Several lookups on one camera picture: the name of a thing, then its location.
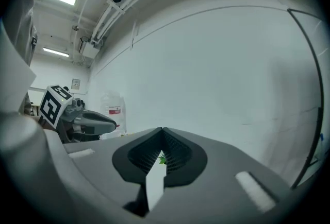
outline ceiling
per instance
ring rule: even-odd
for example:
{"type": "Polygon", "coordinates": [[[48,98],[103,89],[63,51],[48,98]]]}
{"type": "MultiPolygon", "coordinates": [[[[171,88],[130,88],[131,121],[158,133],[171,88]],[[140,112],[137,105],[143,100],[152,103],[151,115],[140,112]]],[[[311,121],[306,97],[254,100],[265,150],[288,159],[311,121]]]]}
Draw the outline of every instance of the ceiling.
{"type": "MultiPolygon", "coordinates": [[[[76,49],[80,46],[79,38],[90,37],[100,16],[107,8],[107,0],[88,0],[83,10],[79,31],[75,43],[76,49]]],[[[74,61],[77,65],[89,66],[91,59],[83,58],[75,53],[73,60],[73,45],[75,31],[73,26],[77,25],[80,12],[85,0],[77,0],[74,6],[58,0],[35,0],[34,24],[38,32],[38,43],[36,54],[43,54],[54,58],[74,61]],[[43,51],[43,47],[62,51],[70,55],[69,58],[50,54],[43,51]]]]}

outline green plant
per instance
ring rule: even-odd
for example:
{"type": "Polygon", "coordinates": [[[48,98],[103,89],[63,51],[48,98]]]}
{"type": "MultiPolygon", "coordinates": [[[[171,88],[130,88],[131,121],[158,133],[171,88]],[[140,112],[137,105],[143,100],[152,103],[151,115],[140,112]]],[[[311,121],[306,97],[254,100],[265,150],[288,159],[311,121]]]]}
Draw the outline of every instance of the green plant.
{"type": "Polygon", "coordinates": [[[158,158],[160,160],[159,164],[166,164],[166,158],[163,154],[161,154],[160,157],[158,157],[158,158]]]}

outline gray shirt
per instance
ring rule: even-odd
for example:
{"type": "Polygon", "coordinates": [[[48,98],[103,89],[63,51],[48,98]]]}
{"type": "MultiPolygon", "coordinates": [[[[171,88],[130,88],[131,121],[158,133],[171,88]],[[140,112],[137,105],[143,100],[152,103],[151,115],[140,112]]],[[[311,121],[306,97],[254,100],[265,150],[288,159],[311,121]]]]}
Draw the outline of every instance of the gray shirt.
{"type": "MultiPolygon", "coordinates": [[[[23,60],[30,66],[37,43],[37,32],[33,26],[34,0],[12,0],[2,20],[6,33],[23,60]]],[[[30,115],[31,103],[28,94],[19,112],[30,115]]]]}

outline white stripe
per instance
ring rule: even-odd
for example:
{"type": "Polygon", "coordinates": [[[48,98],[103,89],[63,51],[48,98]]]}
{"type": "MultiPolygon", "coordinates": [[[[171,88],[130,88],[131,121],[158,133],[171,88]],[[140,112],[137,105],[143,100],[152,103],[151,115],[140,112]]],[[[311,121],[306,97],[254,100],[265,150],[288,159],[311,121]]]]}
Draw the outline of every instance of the white stripe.
{"type": "Polygon", "coordinates": [[[235,175],[235,178],[242,186],[248,197],[262,212],[267,212],[276,206],[275,201],[267,194],[265,190],[254,180],[249,172],[243,171],[235,175]]]}
{"type": "Polygon", "coordinates": [[[80,158],[80,157],[84,157],[84,156],[89,156],[90,154],[95,153],[94,150],[92,149],[86,149],[83,151],[79,151],[79,152],[72,152],[69,154],[69,157],[74,159],[74,158],[80,158]]]}
{"type": "Polygon", "coordinates": [[[329,49],[329,48],[327,48],[327,49],[324,50],[323,52],[319,53],[319,54],[318,54],[318,57],[319,57],[320,55],[322,55],[323,53],[325,53],[328,49],[329,49]]]}

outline red label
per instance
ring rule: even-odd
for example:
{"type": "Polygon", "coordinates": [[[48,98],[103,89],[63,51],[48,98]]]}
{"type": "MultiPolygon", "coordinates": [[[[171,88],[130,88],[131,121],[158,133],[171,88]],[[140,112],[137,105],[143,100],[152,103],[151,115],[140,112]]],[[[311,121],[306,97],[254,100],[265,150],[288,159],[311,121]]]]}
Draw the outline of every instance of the red label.
{"type": "Polygon", "coordinates": [[[120,114],[120,110],[109,110],[109,114],[113,115],[113,114],[120,114]]]}

